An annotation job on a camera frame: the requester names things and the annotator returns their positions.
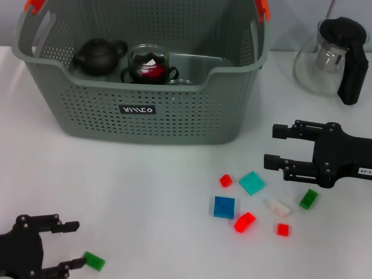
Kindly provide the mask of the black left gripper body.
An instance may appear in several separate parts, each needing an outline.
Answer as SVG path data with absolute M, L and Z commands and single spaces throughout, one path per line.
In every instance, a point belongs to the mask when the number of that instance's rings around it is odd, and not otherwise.
M 13 228 L 1 235 L 1 277 L 40 278 L 43 256 L 34 217 L 19 216 Z

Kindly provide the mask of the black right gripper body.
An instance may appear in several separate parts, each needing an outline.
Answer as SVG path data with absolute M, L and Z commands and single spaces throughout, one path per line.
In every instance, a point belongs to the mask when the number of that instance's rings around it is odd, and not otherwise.
M 326 123 L 313 150 L 317 183 L 332 188 L 344 177 L 371 180 L 371 139 L 353 137 L 338 123 Z

